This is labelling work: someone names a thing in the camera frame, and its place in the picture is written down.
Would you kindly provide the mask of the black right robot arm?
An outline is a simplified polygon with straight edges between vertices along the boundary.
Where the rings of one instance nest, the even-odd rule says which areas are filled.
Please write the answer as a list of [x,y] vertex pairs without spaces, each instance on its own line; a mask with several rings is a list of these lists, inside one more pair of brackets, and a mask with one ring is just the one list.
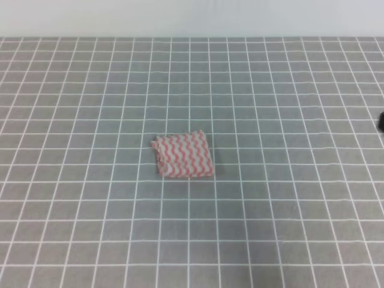
[[379,115],[379,118],[377,120],[377,129],[381,132],[384,133],[384,112],[382,112]]

